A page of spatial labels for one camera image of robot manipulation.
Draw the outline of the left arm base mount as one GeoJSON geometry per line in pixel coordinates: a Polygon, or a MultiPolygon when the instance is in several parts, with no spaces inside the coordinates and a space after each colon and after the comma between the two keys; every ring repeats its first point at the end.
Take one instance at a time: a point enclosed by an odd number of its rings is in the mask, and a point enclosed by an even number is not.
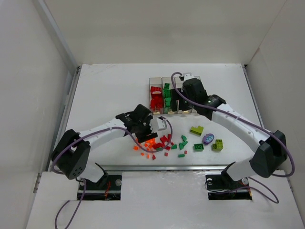
{"type": "Polygon", "coordinates": [[[86,179],[83,200],[118,201],[121,200],[122,175],[108,175],[106,182],[99,186],[86,179]]]}

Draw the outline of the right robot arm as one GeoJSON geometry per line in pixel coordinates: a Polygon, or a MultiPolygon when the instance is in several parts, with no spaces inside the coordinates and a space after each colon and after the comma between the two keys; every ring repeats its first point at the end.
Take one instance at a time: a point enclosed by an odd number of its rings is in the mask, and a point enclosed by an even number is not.
{"type": "Polygon", "coordinates": [[[272,133],[244,119],[223,98],[208,95],[198,78],[190,74],[179,78],[182,87],[175,91],[187,106],[229,130],[253,152],[251,157],[229,164],[221,172],[223,182],[237,182],[253,175],[268,178],[287,160],[285,135],[281,131],[272,133]]]}

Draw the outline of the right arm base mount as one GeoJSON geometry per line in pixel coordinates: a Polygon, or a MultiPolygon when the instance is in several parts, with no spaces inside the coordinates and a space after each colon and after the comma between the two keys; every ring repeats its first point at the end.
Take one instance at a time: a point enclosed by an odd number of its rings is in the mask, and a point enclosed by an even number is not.
{"type": "Polygon", "coordinates": [[[226,181],[221,174],[207,174],[204,187],[209,200],[252,200],[248,178],[226,181]]]}

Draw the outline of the red flower lego piece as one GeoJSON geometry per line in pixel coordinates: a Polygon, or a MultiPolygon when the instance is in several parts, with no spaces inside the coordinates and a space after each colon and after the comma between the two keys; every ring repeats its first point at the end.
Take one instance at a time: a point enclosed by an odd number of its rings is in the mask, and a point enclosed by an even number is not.
{"type": "Polygon", "coordinates": [[[156,87],[156,86],[151,86],[150,95],[152,98],[162,96],[162,88],[156,87]]]}

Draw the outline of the tall green lego stack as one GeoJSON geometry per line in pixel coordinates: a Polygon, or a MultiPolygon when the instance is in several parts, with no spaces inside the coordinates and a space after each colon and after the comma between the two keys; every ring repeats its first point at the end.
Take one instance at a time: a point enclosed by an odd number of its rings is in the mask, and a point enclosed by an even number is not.
{"type": "Polygon", "coordinates": [[[169,83],[165,83],[164,86],[163,86],[163,88],[164,88],[165,90],[168,90],[168,89],[170,88],[170,84],[169,84],[169,83]]]}

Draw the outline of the lime green stepped brick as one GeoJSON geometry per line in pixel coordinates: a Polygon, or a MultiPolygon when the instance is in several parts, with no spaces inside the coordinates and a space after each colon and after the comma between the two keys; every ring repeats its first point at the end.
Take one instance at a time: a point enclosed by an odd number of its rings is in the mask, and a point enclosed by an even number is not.
{"type": "Polygon", "coordinates": [[[204,127],[203,126],[197,126],[197,127],[195,127],[195,126],[192,126],[191,128],[190,128],[190,133],[192,133],[192,134],[194,134],[194,135],[197,135],[197,136],[201,136],[202,135],[202,133],[203,133],[203,130],[204,130],[204,127]]]}

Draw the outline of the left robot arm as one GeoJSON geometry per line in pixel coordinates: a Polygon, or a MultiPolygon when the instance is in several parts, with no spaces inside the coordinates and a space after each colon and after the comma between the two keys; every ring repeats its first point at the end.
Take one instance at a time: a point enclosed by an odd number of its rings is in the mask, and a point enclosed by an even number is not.
{"type": "Polygon", "coordinates": [[[91,151],[114,139],[132,134],[142,143],[156,138],[158,131],[166,127],[163,119],[154,118],[150,109],[139,104],[133,111],[119,114],[101,126],[82,132],[67,130],[51,155],[51,168],[69,180],[86,179],[101,185],[106,173],[97,163],[88,161],[91,151]]]}

